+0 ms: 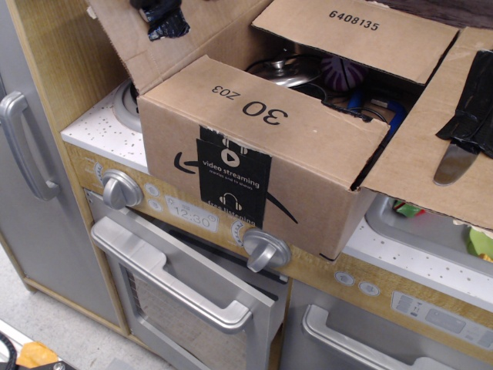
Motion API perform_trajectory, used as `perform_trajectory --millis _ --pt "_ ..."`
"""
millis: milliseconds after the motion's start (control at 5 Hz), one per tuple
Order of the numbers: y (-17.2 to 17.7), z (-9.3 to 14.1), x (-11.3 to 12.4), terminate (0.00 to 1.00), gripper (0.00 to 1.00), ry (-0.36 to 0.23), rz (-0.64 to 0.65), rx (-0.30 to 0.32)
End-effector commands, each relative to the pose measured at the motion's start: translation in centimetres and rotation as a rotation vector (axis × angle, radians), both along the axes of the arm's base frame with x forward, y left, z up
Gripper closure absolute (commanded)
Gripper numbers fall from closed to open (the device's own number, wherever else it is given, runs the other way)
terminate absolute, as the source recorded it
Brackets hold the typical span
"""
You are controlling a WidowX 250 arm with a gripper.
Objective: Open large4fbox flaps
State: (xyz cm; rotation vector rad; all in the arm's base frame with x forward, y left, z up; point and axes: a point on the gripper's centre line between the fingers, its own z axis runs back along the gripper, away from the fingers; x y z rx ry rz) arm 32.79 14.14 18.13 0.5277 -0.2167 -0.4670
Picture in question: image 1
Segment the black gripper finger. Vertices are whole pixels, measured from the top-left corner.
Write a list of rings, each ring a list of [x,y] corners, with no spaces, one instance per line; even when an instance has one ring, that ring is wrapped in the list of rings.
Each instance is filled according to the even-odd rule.
[[[169,12],[181,6],[181,0],[130,0],[129,3],[138,10],[162,12]]]

